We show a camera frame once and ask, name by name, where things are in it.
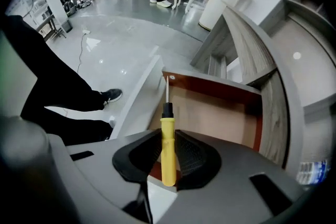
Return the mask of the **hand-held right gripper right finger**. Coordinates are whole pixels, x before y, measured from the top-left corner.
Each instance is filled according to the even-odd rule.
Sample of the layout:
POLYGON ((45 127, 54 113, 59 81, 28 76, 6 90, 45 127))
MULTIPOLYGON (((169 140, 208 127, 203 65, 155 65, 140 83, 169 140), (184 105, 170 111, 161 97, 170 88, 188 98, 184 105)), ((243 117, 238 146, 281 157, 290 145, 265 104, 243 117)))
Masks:
POLYGON ((203 188, 217 175, 222 165, 216 149, 182 130, 175 131, 175 153, 181 172, 181 178, 176 183, 177 190, 203 188))

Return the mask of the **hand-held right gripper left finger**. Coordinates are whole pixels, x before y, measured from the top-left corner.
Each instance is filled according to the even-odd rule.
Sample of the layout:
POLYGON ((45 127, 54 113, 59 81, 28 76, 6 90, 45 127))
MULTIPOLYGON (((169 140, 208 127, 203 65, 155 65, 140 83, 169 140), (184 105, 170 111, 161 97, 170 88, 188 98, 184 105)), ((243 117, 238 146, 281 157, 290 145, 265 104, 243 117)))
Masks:
POLYGON ((120 176, 127 182, 142 184, 162 151, 161 129, 118 149, 112 164, 120 176))

